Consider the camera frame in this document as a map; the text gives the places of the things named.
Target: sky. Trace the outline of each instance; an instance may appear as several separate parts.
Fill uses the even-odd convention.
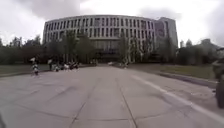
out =
[[[211,38],[224,46],[223,0],[0,0],[0,38],[7,44],[42,36],[47,20],[76,15],[118,14],[176,20],[178,40]]]

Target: stone pavement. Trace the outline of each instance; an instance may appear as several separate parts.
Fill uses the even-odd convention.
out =
[[[106,66],[0,78],[0,113],[7,128],[224,127],[211,89]]]

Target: large curved building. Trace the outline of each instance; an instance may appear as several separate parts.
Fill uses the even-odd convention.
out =
[[[147,39],[154,42],[151,50],[157,48],[164,39],[169,37],[178,46],[175,20],[160,18],[159,20],[122,15],[84,15],[47,21],[44,27],[43,39],[60,39],[66,31],[72,30],[75,35],[84,32],[94,43],[96,49],[101,50],[101,56],[116,59],[117,43],[123,33],[131,42],[137,39],[138,47],[143,47]]]

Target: tree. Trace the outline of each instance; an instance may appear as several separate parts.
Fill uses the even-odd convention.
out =
[[[36,36],[34,39],[27,40],[21,48],[24,62],[28,63],[31,58],[39,58],[42,54],[42,46],[40,37]]]
[[[124,62],[128,60],[129,44],[128,44],[128,39],[125,38],[123,33],[120,35],[120,39],[118,42],[118,54],[119,54],[120,62]]]
[[[187,40],[186,46],[187,47],[191,47],[192,46],[192,41],[190,39]]]
[[[53,38],[46,45],[49,58],[53,59],[56,62],[62,61],[64,44],[61,43],[59,40]]]
[[[95,57],[95,48],[87,35],[80,35],[76,52],[78,60],[83,63],[90,63],[90,61]]]
[[[0,38],[0,47],[2,47],[2,46],[3,46],[2,39]]]
[[[178,50],[177,63],[198,65],[203,61],[203,50],[198,46],[183,47]]]
[[[184,47],[184,41],[180,41],[180,48]]]
[[[161,63],[164,62],[172,62],[175,57],[175,46],[172,43],[172,40],[170,38],[164,39],[160,44],[159,48],[157,49],[157,53],[160,56]]]
[[[73,61],[75,58],[77,40],[75,38],[75,33],[73,31],[67,31],[64,36],[64,55],[66,56],[66,61]]]
[[[130,43],[130,57],[132,62],[140,61],[140,53],[138,50],[138,39],[133,38]]]

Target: lawn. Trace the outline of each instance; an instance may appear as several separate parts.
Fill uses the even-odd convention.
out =
[[[130,68],[139,69],[146,72],[167,72],[180,75],[187,75],[197,78],[214,80],[214,73],[211,66],[180,66],[180,65],[160,65],[160,64],[140,64],[131,65]]]
[[[40,70],[48,70],[47,65],[38,65]],[[30,73],[31,65],[0,65],[0,76],[14,73]]]

